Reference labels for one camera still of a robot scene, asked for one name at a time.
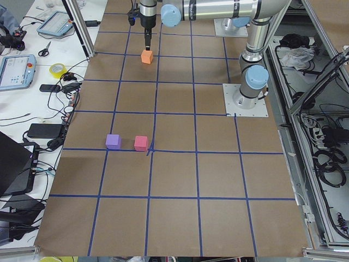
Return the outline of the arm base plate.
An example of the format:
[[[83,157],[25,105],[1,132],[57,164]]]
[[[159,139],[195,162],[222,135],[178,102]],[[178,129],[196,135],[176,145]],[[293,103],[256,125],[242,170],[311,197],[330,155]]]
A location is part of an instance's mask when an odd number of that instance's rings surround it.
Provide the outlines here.
[[[241,84],[223,84],[226,116],[268,117],[264,99],[246,98],[240,92]]]
[[[249,17],[214,19],[215,35],[218,37],[247,38],[246,26],[249,21]]]

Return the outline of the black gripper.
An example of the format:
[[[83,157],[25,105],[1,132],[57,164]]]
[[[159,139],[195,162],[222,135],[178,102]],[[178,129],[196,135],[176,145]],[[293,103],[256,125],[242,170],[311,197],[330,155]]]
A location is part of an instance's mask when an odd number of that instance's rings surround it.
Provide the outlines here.
[[[136,18],[140,19],[141,26],[145,31],[145,48],[151,50],[152,29],[156,25],[156,8],[132,8],[128,12],[130,26],[135,24]]]

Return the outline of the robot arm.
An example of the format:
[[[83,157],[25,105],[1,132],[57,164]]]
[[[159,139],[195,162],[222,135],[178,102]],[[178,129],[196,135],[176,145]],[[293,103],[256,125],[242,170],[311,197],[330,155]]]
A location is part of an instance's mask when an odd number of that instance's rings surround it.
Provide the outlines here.
[[[267,84],[269,74],[261,65],[261,60],[267,44],[270,21],[289,4],[289,1],[233,2],[233,18],[250,19],[248,39],[239,58],[242,83],[233,95],[233,101],[242,109],[254,108],[260,92]]]
[[[131,26],[140,19],[144,28],[145,50],[151,49],[152,29],[157,23],[157,1],[132,1],[128,11]],[[162,1],[160,17],[166,27],[175,27],[181,21],[199,19],[220,19],[239,17],[258,17],[261,1]]]

